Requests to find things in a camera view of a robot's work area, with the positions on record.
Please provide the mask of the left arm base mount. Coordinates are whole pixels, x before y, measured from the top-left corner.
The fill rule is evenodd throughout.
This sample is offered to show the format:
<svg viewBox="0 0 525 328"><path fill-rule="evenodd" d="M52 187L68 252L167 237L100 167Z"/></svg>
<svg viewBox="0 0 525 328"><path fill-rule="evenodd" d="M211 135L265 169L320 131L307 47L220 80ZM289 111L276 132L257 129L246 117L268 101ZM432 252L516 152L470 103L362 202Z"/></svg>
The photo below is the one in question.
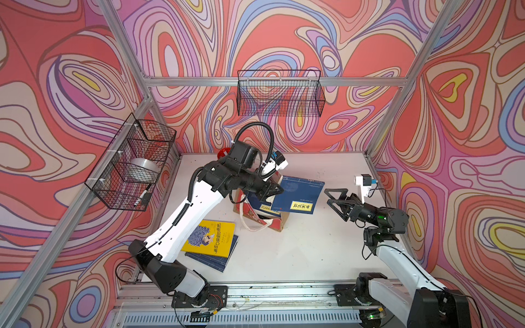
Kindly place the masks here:
<svg viewBox="0 0 525 328"><path fill-rule="evenodd" d="M207 309L210 311L221 310L227 306L227 285L207 284L197 296L190 297L183 292L175 292L172 299L174 309Z"/></svg>

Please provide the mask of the yellow cover book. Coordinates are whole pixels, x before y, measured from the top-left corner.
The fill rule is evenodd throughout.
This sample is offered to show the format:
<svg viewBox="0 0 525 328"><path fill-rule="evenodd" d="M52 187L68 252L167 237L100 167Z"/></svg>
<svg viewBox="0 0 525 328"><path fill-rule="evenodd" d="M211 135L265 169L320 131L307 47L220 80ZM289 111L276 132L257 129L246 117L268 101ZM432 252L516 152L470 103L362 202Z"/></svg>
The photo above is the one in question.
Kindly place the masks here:
<svg viewBox="0 0 525 328"><path fill-rule="evenodd" d="M227 258L233 245L235 223L202 220L190 234L182 251Z"/></svg>

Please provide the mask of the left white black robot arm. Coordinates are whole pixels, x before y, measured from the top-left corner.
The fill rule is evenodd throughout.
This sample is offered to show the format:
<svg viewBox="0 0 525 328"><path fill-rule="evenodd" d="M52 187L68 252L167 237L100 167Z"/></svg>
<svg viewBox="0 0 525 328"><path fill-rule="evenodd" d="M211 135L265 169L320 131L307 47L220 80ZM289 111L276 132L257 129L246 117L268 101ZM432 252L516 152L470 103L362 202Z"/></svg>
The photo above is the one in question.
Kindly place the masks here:
<svg viewBox="0 0 525 328"><path fill-rule="evenodd" d="M261 164L252 170L259 149L240 140L251 127L262 127L269 133L269 150ZM188 269L177 257L191 233L224 198L233 191L253 193L264 202L283 193L283 188L271 177L287 166L282 153L274 150L274 132L264 122L246 124L235 135L231 150L220 159L197 168L191 175L187 197L155 232L141 241L135 239L129 253L139 269L164 294L182 293L198 306L210 295L208 281L198 272Z"/></svg>

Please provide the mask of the purple book yellow label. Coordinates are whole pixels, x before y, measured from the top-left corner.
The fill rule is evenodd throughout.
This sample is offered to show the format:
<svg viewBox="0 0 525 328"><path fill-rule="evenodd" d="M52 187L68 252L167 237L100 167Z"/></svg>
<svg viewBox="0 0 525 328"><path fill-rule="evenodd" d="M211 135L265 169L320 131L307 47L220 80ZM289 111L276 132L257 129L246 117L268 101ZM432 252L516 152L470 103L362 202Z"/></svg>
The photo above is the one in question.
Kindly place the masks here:
<svg viewBox="0 0 525 328"><path fill-rule="evenodd" d="M272 204L269 203L269 202L263 202L263 201L260 201L257 196L250 192L247 194L247 200L248 202L250 203L251 207L254 209L254 210L258 210L262 213L266 213L268 215L273 215L273 216L280 216L280 213L279 212L276 212L274 210L272 210Z"/></svg>

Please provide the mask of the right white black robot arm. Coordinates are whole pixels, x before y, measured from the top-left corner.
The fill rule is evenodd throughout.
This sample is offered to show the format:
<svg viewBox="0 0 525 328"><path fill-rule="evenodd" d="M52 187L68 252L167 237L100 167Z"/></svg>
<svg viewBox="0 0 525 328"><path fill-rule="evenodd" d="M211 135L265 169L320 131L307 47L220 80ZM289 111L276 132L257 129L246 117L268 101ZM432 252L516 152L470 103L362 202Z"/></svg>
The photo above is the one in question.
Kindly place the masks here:
<svg viewBox="0 0 525 328"><path fill-rule="evenodd" d="M339 300L361 306L381 304L406 327L471 327L467 296L439 282L402 246L399 235L406 233L407 213L373 206L347 189L326 189L324 193L328 206L341 219L365 224L364 247L405 287L401 291L382 273L360 273L352 290L334 287Z"/></svg>

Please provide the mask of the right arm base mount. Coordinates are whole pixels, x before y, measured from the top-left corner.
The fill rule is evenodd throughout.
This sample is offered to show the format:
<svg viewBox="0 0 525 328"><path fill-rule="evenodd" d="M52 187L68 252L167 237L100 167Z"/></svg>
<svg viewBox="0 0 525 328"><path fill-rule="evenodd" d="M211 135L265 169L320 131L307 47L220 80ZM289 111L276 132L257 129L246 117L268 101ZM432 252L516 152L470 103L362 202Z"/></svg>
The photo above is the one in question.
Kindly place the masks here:
<svg viewBox="0 0 525 328"><path fill-rule="evenodd" d="M387 279L382 273L360 273L353 284L335 284L328 294L336 297L338 306L380 306L369 294L371 280Z"/></svg>

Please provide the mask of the blue book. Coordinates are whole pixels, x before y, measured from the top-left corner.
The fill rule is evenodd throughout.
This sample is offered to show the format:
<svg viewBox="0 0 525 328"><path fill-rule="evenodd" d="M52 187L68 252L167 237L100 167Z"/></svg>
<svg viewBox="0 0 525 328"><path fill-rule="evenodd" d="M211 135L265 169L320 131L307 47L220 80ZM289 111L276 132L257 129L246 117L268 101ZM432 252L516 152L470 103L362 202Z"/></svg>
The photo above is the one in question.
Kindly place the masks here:
<svg viewBox="0 0 525 328"><path fill-rule="evenodd" d="M226 258L220 257L220 256L210 256L210 255L196 254L196 253L189 253L189 252L186 252L185 256L201 264L204 264L214 270L217 270L223 273L224 270L226 269L226 266L229 260L231 259L233 252L235 251L235 247L237 246L238 238L239 237L237 235L233 235L232 245L231 245L229 254Z"/></svg>
<svg viewBox="0 0 525 328"><path fill-rule="evenodd" d="M283 193L276 195L271 209L276 212L312 215L325 183L318 180L283 176Z"/></svg>

